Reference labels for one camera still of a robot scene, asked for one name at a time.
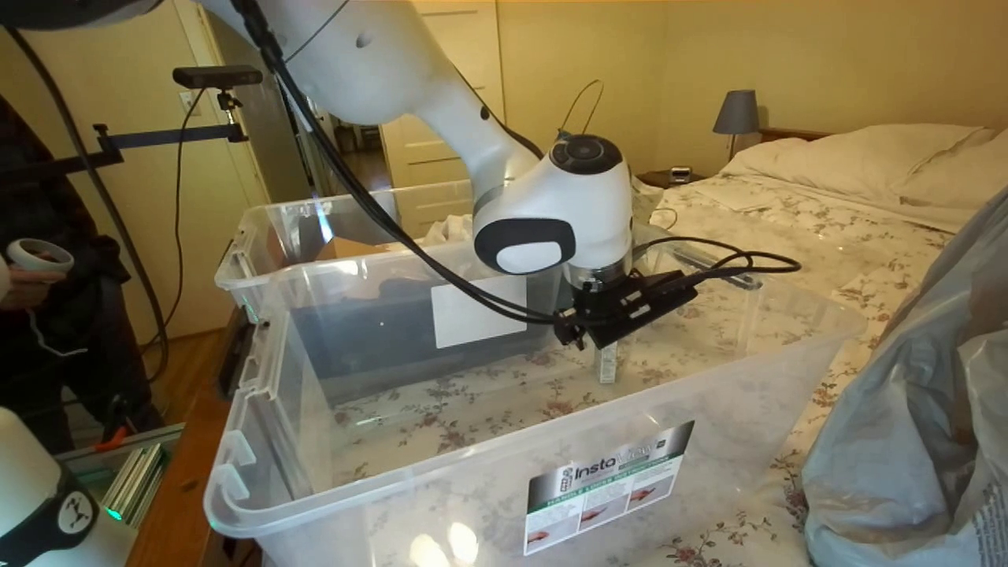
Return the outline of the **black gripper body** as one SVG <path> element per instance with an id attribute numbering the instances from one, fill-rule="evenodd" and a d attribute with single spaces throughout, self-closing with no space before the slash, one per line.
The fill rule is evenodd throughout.
<path id="1" fill-rule="evenodd" d="M 556 320 L 556 338 L 571 347 L 612 347 L 661 316 L 688 304 L 698 284 L 683 271 L 629 271 L 603 289 L 580 286 L 574 304 Z"/>

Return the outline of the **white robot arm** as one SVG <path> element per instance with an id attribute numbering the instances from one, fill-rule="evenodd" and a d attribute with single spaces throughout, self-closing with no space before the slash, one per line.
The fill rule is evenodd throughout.
<path id="1" fill-rule="evenodd" d="M 198 0 L 243 35 L 305 122 L 334 113 L 381 127 L 420 115 L 462 161 L 474 251 L 501 273 L 559 268 L 574 304 L 550 325 L 606 350 L 698 296 L 680 271 L 640 273 L 633 184 L 622 148 L 569 131 L 551 148 L 506 127 L 433 38 L 409 0 Z"/>

